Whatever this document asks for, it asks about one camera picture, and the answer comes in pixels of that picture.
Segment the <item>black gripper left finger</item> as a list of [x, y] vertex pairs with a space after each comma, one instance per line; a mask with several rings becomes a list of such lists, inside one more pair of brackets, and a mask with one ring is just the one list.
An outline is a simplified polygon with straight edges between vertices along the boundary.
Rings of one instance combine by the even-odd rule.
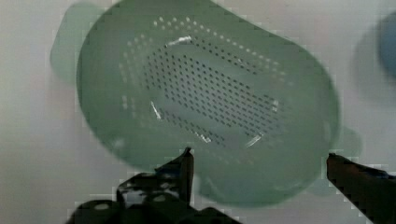
[[142, 204], [153, 194], [168, 193], [184, 203], [191, 201], [194, 174], [194, 157], [186, 147], [176, 158], [154, 169], [152, 173], [139, 173], [119, 184], [116, 198], [124, 207]]

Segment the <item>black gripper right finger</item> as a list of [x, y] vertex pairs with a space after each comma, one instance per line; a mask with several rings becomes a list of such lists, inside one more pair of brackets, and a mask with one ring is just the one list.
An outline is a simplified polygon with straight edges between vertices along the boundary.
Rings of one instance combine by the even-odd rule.
[[395, 176], [330, 153], [328, 180], [374, 224], [395, 224]]

